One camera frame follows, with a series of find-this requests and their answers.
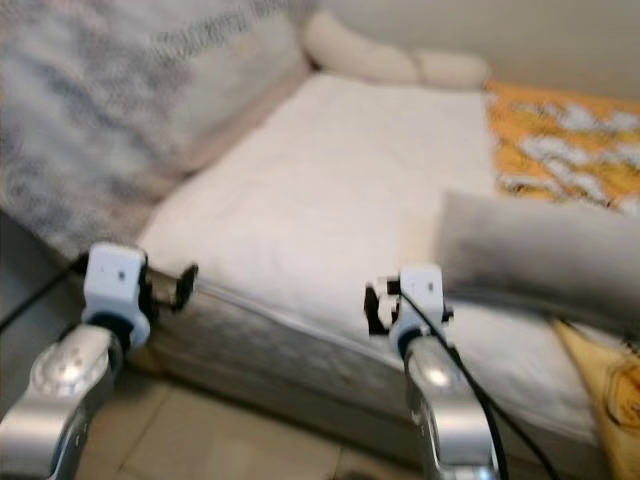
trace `bed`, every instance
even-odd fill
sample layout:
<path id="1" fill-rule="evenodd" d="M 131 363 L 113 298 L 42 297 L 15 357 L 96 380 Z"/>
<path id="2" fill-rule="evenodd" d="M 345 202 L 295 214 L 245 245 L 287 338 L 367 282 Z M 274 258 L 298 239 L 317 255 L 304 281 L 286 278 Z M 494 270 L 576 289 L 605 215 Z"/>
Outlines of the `bed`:
<path id="1" fill-rule="evenodd" d="M 12 35 L 42 28 L 7 50 L 2 208 L 67 256 L 110 238 L 143 247 L 159 273 L 196 260 L 193 301 L 154 331 L 159 369 L 417 464 L 401 365 L 366 334 L 364 285 L 434 260 L 450 190 L 636 215 L 640 107 L 310 73 L 290 12 L 236 3 L 246 12 L 154 4 L 144 35 L 124 34 L 140 17 L 121 2 L 13 19 Z M 129 76 L 92 63 L 104 45 Z M 129 103 L 108 101 L 123 84 Z M 608 478 L 589 398 L 545 318 L 453 306 L 448 333 L 480 383 L 567 478 Z M 537 478 L 505 435 L 512 467 Z"/>

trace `wall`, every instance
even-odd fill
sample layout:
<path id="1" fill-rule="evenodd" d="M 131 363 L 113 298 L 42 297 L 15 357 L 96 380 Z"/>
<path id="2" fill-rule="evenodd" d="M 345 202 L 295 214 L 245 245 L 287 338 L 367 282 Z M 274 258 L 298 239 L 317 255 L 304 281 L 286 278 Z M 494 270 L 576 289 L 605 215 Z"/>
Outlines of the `wall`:
<path id="1" fill-rule="evenodd" d="M 500 80 L 640 99 L 637 0 L 325 0 L 362 33 L 466 49 Z"/>
<path id="2" fill-rule="evenodd" d="M 59 270 L 49 252 L 0 214 L 0 316 L 4 317 Z M 0 337 L 0 415 L 28 384 L 34 359 L 78 318 L 80 297 L 62 284 L 28 310 Z"/>

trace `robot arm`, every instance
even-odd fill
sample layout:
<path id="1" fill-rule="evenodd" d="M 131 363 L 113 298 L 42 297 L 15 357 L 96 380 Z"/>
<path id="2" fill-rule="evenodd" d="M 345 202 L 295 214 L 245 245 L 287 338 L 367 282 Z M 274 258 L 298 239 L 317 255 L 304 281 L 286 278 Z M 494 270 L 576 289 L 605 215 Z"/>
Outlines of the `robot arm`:
<path id="1" fill-rule="evenodd" d="M 387 283 L 397 296 L 393 324 L 378 317 L 379 300 L 372 287 L 365 312 L 372 335 L 388 335 L 403 358 L 411 417 L 418 429 L 425 478 L 497 480 L 499 470 L 484 409 L 456 363 L 449 357 L 409 297 L 444 338 L 442 322 L 452 315 L 444 305 L 442 273 L 437 267 L 408 268 Z"/>
<path id="2" fill-rule="evenodd" d="M 27 390 L 0 423 L 1 478 L 75 476 L 91 420 L 111 395 L 127 352 L 147 341 L 157 314 L 146 271 L 140 250 L 91 248 L 82 324 L 38 356 Z"/>

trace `white bedsheet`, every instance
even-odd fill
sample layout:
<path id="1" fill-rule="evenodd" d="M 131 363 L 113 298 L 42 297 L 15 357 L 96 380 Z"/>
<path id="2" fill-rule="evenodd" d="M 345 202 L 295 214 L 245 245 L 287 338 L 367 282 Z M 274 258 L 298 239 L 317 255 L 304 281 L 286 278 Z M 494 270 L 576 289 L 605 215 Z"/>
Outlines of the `white bedsheet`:
<path id="1" fill-rule="evenodd" d="M 447 189 L 494 194 L 481 94 L 321 74 L 172 195 L 139 243 L 157 268 L 196 260 L 205 287 L 395 361 L 367 337 L 364 286 L 432 259 Z M 449 333 L 512 412 L 596 442 L 586 392 L 542 319 L 459 305 Z"/>

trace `orange blanket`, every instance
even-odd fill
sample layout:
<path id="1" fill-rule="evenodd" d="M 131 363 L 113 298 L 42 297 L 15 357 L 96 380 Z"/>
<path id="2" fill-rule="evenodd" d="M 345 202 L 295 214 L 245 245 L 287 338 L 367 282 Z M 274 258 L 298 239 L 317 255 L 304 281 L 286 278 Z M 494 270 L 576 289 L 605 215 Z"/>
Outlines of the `orange blanket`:
<path id="1" fill-rule="evenodd" d="M 640 214 L 640 103 L 494 83 L 500 188 Z"/>

